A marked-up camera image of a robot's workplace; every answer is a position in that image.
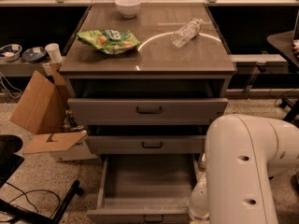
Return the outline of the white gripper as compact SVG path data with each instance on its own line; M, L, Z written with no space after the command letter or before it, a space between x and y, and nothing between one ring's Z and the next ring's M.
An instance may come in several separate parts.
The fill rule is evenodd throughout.
M202 174L192 190L189 208L192 224L209 224L206 175Z

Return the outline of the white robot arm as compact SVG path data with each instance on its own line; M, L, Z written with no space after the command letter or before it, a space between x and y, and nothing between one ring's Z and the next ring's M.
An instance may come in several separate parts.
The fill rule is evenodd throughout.
M269 178L298 162L293 124L240 114L214 120L189 204L192 224L278 224Z

